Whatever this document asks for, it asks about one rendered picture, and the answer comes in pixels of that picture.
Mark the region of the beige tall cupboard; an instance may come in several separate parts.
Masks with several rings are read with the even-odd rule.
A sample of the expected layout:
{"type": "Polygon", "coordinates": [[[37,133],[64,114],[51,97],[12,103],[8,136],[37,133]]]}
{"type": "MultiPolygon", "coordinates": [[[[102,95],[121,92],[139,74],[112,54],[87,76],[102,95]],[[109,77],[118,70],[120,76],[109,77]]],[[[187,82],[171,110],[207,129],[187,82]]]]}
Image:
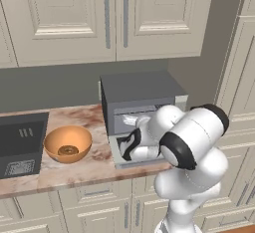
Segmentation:
{"type": "Polygon", "coordinates": [[[217,146],[228,158],[220,195],[200,206],[194,220],[203,233],[255,224],[255,0],[241,0],[235,34],[217,104],[229,115],[230,125],[217,146]],[[249,187],[239,206],[246,183],[249,187]]]}

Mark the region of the beige wall cupboard door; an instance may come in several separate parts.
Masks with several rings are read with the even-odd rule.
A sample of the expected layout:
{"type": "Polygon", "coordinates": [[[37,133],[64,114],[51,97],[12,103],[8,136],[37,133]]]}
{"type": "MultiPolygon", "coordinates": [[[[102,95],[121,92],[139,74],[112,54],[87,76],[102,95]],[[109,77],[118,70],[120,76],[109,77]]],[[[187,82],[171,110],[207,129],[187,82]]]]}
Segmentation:
{"type": "Polygon", "coordinates": [[[0,68],[16,68],[17,61],[12,46],[2,1],[0,0],[0,68]]]}
{"type": "Polygon", "coordinates": [[[116,58],[115,0],[106,48],[104,0],[2,0],[21,67],[111,62],[116,58]]]}
{"type": "Polygon", "coordinates": [[[201,54],[211,0],[128,0],[124,47],[124,0],[116,0],[119,61],[195,57],[201,54]]]}

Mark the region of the grey toaster oven door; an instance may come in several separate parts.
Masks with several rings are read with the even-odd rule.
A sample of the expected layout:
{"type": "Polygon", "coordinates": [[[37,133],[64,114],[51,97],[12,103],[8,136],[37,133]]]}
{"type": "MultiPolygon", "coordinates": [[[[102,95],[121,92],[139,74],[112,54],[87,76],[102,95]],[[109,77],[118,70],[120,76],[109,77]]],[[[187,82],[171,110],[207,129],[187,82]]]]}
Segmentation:
{"type": "Polygon", "coordinates": [[[125,161],[121,157],[120,143],[121,143],[121,140],[127,136],[128,135],[126,133],[121,134],[121,135],[109,135],[108,136],[108,141],[109,141],[109,145],[112,150],[113,161],[115,163],[116,169],[126,169],[126,168],[131,168],[131,167],[153,165],[153,164],[165,162],[165,159],[162,156],[160,156],[159,158],[156,158],[156,159],[148,159],[148,160],[144,160],[144,161],[133,161],[133,160],[125,161]]]}

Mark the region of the pale bread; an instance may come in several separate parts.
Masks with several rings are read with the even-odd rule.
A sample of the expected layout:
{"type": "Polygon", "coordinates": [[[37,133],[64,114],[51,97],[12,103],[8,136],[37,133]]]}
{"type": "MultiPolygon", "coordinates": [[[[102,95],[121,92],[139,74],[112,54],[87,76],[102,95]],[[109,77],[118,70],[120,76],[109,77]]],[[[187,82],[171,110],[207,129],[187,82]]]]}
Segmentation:
{"type": "Polygon", "coordinates": [[[132,125],[135,126],[137,121],[137,116],[131,116],[131,115],[122,115],[123,122],[126,125],[132,125]]]}

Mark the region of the grey toaster oven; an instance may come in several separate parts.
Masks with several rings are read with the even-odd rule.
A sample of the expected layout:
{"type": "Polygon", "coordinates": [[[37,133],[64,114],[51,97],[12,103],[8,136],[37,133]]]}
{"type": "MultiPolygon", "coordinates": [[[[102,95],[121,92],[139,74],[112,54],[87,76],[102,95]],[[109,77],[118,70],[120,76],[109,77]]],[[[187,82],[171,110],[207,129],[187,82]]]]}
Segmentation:
{"type": "Polygon", "coordinates": [[[168,71],[101,75],[104,120],[108,135],[130,133],[123,115],[151,116],[159,107],[186,109],[188,93],[168,71]]]}

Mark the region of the beige drawer front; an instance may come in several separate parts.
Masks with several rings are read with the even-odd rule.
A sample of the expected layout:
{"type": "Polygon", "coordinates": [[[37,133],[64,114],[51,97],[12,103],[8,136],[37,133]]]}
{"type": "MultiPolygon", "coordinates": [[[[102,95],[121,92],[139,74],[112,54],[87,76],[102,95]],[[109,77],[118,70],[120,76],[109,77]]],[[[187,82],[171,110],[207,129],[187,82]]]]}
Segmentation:
{"type": "Polygon", "coordinates": [[[73,208],[87,204],[93,204],[100,201],[117,200],[130,197],[131,180],[121,180],[105,182],[93,185],[85,185],[75,188],[69,188],[59,191],[60,199],[64,208],[73,208]],[[93,192],[97,190],[109,189],[110,193],[84,196],[84,192],[93,192]]]}
{"type": "Polygon", "coordinates": [[[134,178],[132,180],[132,196],[156,196],[154,190],[154,175],[134,178]]]}

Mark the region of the orange bowl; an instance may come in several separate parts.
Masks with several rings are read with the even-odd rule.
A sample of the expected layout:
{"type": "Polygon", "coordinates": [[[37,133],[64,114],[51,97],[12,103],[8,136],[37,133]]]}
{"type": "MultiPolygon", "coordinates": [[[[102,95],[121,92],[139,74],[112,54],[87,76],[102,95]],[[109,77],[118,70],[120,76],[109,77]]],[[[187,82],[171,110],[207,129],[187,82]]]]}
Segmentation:
{"type": "Polygon", "coordinates": [[[90,151],[92,135],[83,126],[66,125],[49,132],[43,144],[48,155],[57,162],[74,163],[90,151]]]}

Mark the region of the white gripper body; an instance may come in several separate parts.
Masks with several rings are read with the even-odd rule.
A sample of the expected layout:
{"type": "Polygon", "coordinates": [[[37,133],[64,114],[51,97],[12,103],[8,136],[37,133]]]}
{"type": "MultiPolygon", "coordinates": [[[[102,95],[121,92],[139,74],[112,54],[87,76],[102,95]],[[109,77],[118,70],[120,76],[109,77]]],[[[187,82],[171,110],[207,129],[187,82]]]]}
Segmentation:
{"type": "Polygon", "coordinates": [[[162,158],[159,145],[145,130],[134,129],[128,136],[118,138],[121,156],[126,161],[146,161],[162,158]]]}

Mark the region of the beige base cupboard door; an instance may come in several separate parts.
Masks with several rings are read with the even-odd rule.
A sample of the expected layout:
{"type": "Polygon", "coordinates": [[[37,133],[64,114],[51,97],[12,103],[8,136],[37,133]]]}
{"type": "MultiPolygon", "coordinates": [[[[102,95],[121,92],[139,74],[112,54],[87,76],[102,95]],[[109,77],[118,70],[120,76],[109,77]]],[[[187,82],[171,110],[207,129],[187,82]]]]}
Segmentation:
{"type": "Polygon", "coordinates": [[[59,193],[0,199],[0,233],[69,233],[59,193]]]}
{"type": "Polygon", "coordinates": [[[64,210],[69,233],[129,233],[130,199],[120,199],[64,210]],[[125,203],[128,228],[125,229],[125,203]]]}
{"type": "Polygon", "coordinates": [[[135,197],[131,205],[130,233],[154,233],[155,227],[164,218],[168,201],[155,196],[135,197]],[[135,226],[135,205],[140,201],[139,225],[135,226]]]}

